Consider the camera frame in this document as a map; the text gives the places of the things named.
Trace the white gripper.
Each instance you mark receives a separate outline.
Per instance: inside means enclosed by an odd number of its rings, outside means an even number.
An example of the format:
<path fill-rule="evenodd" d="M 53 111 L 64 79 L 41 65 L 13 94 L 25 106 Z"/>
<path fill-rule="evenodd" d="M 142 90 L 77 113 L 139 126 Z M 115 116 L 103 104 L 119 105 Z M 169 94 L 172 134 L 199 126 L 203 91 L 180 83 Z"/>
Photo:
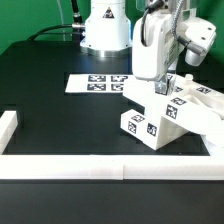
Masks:
<path fill-rule="evenodd" d="M 201 18 L 190 18 L 184 22 L 186 27 L 184 37 L 189 41 L 185 55 L 185 62 L 191 66 L 199 66 L 216 38 L 216 27 Z M 155 92 L 170 95 L 174 90 L 175 82 L 161 79 L 155 83 Z"/>

